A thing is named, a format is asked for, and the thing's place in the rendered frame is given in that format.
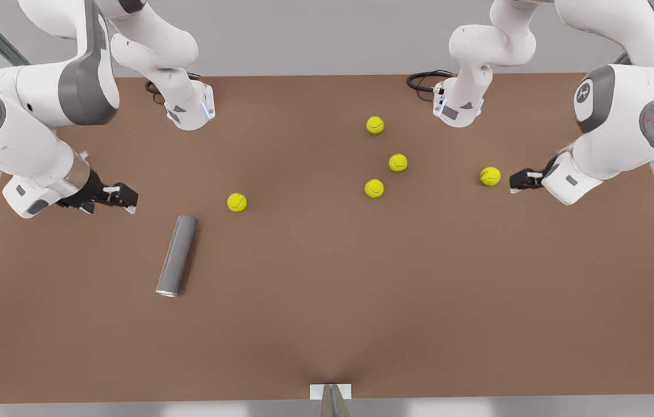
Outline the grey tennis tube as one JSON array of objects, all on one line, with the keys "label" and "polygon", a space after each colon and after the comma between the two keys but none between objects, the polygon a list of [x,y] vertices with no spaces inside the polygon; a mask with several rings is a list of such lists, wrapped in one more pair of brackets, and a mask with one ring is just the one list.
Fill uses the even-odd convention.
[{"label": "grey tennis tube", "polygon": [[174,228],[166,258],[157,284],[156,293],[165,297],[176,297],[186,271],[190,246],[197,229],[195,217],[180,215]]}]

